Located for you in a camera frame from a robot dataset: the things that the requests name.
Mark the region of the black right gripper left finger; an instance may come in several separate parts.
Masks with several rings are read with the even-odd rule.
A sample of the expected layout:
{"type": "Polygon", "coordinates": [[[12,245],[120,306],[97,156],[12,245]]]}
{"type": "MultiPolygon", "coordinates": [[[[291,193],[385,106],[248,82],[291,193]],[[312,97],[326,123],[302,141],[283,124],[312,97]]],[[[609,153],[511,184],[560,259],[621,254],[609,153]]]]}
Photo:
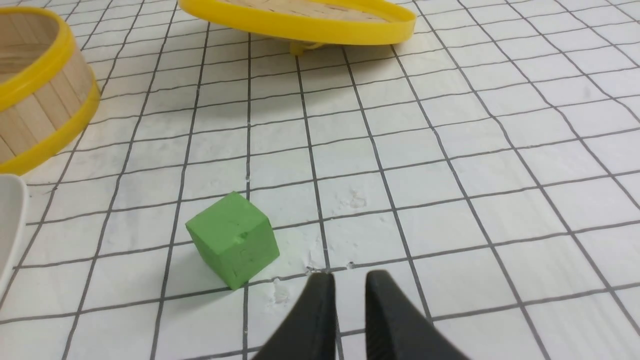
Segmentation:
{"type": "Polygon", "coordinates": [[[331,273],[309,276],[298,300],[255,360],[334,360],[336,287],[331,273]]]}

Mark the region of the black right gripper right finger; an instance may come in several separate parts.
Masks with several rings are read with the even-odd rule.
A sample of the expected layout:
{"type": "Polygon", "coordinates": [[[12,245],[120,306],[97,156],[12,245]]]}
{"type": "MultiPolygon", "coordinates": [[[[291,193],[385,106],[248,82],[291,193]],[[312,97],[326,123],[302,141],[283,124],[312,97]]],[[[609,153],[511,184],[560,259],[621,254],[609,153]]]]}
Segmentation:
{"type": "Polygon", "coordinates": [[[466,360],[409,301],[385,270],[365,280],[365,348],[368,360],[466,360]]]}

